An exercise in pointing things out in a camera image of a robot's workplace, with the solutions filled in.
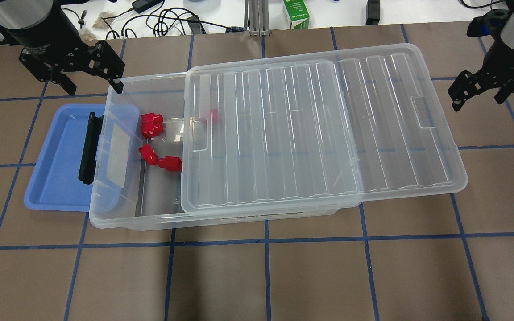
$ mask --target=brown tile floor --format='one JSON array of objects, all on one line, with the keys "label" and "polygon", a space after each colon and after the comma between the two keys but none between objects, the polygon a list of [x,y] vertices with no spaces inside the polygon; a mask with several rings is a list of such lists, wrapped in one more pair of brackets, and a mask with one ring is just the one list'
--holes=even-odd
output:
[{"label": "brown tile floor", "polygon": [[[246,34],[111,44],[135,76],[397,43],[405,32],[432,77],[445,78],[481,65],[466,27],[274,30],[264,51]],[[19,52],[0,47],[0,320],[514,320],[514,95],[510,108],[489,92],[454,113],[450,80],[434,81],[469,174],[455,195],[366,202],[326,217],[100,230],[82,213],[29,210],[23,195],[57,108],[102,103],[107,87],[78,74],[77,93],[91,95],[53,98],[64,93],[51,84],[43,93]]]}]

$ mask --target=plastic storage box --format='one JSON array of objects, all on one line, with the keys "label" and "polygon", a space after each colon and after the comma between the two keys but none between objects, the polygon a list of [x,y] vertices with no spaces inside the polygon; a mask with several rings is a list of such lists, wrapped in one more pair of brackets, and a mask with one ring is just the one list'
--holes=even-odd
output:
[{"label": "plastic storage box", "polygon": [[[199,66],[110,90],[90,221],[135,230],[332,214],[467,184],[423,57],[410,44]],[[145,140],[139,116],[162,114]],[[146,166],[182,156],[182,174]]]}]

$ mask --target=blue tray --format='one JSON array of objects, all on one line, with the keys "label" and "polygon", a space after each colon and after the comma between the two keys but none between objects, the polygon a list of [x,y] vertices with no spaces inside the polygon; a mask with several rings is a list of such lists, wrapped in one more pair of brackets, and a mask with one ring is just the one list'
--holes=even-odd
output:
[{"label": "blue tray", "polygon": [[55,113],[23,202],[33,210],[88,212],[92,185],[78,180],[88,114],[104,104],[66,104]]}]

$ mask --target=green box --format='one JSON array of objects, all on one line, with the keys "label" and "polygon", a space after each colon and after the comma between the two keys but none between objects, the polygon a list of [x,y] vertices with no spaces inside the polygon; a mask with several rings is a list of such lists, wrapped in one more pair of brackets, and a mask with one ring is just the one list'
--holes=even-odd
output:
[{"label": "green box", "polygon": [[311,16],[304,5],[304,0],[283,0],[283,2],[291,29],[308,29],[308,22]]}]

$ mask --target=container lid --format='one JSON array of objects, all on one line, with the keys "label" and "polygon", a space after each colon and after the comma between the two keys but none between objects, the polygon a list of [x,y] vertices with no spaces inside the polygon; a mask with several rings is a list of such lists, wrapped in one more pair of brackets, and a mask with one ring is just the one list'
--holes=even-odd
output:
[{"label": "container lid", "polygon": [[92,185],[78,179],[88,114],[104,104],[66,104],[55,112],[23,203],[33,210],[88,212]]},{"label": "container lid", "polygon": [[338,209],[467,184],[414,45],[198,66],[184,99],[190,215]]}]

